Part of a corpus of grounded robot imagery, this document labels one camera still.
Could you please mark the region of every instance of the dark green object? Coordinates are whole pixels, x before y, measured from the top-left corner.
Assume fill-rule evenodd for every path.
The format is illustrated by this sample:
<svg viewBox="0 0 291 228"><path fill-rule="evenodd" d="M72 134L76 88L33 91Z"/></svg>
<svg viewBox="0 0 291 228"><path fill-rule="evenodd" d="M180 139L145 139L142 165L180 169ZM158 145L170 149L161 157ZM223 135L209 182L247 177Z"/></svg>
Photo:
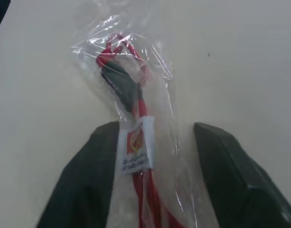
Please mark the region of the dark green object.
<svg viewBox="0 0 291 228"><path fill-rule="evenodd" d="M220 228L291 228L291 206L231 134L204 123L194 132Z"/></svg>
<svg viewBox="0 0 291 228"><path fill-rule="evenodd" d="M105 228L113 190L119 123L98 127L64 168L38 228Z"/></svg>
<svg viewBox="0 0 291 228"><path fill-rule="evenodd" d="M127 112L133 111L135 103L142 97L140 86L117 61L109 61L104 65L101 75L108 85L115 91L120 102Z"/></svg>

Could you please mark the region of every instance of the red lanyard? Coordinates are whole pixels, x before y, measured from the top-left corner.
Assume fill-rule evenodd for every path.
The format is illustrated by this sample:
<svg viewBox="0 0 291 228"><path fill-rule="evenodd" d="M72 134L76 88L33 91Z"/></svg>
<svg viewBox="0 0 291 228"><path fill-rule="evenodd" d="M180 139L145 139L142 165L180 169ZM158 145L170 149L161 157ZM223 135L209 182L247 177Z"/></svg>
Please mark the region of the red lanyard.
<svg viewBox="0 0 291 228"><path fill-rule="evenodd" d="M117 46L114 50L111 49L112 41L118 39L123 46L125 46L130 54L140 63L140 69L144 73L144 78L138 83L141 87L145 84L148 78L148 69L145 61L139 56L134 47L128 42L122 35L113 34L109 37L106 42L106 49L104 49L100 55L97 57L96 62L100 68L103 68L109 61L113 60L115 56L122 52L123 46ZM132 114L136 119L146 116L146 105L142 97L138 97L138 103L135 104L135 107L132 110ZM167 210L164 204L161 202L160 197L158 195L157 189L155 187L155 183L153 180L153 170L143 170L136 172L132 175L134 187L139 199L139 228L144 228L144 223L142 219L142 210L143 210L143 185L146 184L145 188L145 196L147 204L151 210L151 214L154 218L154 228L161 228L161 207L163 207L168 216L169 228L183 228L183 226L176 220L176 218Z"/></svg>

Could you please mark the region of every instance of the plastic bag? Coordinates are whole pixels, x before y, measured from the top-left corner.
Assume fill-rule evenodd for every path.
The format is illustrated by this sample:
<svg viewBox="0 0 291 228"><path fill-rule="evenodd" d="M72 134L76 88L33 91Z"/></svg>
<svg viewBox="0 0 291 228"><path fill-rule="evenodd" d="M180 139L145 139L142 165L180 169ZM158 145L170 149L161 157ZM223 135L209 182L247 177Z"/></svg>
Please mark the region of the plastic bag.
<svg viewBox="0 0 291 228"><path fill-rule="evenodd" d="M178 169L172 62L136 19L108 16L71 48L91 90L122 120L106 227L198 227L195 186L174 182L187 171Z"/></svg>

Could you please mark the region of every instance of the white label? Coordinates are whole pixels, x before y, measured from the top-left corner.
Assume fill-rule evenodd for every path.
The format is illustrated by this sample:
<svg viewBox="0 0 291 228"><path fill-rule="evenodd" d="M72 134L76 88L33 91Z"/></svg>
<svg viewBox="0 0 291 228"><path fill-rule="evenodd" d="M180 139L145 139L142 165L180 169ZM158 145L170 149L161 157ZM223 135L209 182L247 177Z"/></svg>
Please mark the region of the white label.
<svg viewBox="0 0 291 228"><path fill-rule="evenodd" d="M120 129L117 163L123 174L153 168L154 117L144 116L131 129Z"/></svg>

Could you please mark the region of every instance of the loop of red cord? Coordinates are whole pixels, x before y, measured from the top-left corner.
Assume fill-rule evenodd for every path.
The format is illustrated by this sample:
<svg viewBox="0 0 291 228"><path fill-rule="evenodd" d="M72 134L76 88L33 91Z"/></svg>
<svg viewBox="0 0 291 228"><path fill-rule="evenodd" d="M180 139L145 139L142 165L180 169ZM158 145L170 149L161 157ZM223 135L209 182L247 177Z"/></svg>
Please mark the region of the loop of red cord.
<svg viewBox="0 0 291 228"><path fill-rule="evenodd" d="M147 65L144 60L139 56L134 47L125 40L125 38L121 34L113 34L111 35L106 42L106 49L102 51L102 53L97 57L96 62L99 67L103 67L108 61L112 60L116 54L121 53L122 46L117 46L114 50L112 50L112 41L118 39L120 42L128 49L128 51L134 56L138 61L142 61L140 65L141 70L144 73L144 78L139 82L140 85L143 85L148 78ZM138 104L135 108L139 110L139 117L143 117L147 115L146 105L143 101L142 97L139 97ZM138 114L133 111L133 115L135 118L138 118ZM144 170L133 173L132 175L134 187L139 199L139 228L144 228L144 223L142 219L142 210L143 210L143 183L146 181L146 201L151 210L151 214L154 218L155 228L162 227L161 220L161 206L165 208L168 216L169 228L184 228L176 218L169 212L169 210L164 206L161 202L160 197L158 195L157 189L155 187L155 183L153 180L153 170Z"/></svg>

